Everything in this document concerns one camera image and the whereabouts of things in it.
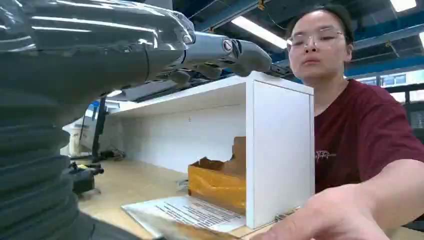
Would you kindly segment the person's right hand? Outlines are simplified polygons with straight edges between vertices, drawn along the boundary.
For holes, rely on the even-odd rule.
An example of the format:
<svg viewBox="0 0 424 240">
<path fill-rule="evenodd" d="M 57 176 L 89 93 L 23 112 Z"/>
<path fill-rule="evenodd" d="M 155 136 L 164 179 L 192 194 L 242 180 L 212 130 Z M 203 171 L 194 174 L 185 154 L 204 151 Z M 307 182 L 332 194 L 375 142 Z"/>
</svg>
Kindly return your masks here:
<svg viewBox="0 0 424 240">
<path fill-rule="evenodd" d="M 387 240 L 395 228 L 378 210 L 376 195 L 363 184 L 329 188 L 254 240 Z"/>
</svg>

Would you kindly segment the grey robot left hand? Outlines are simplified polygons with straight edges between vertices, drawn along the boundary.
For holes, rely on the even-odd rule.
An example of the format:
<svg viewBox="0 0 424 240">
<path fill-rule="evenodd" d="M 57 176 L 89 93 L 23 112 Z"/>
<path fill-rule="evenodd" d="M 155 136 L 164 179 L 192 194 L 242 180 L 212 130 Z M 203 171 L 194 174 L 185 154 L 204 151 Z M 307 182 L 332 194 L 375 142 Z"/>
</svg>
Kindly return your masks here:
<svg viewBox="0 0 424 240">
<path fill-rule="evenodd" d="M 113 90 L 181 69 L 210 78 L 266 72 L 258 45 L 196 31 L 182 13 L 126 0 L 3 0 L 0 123 L 63 126 Z"/>
</svg>

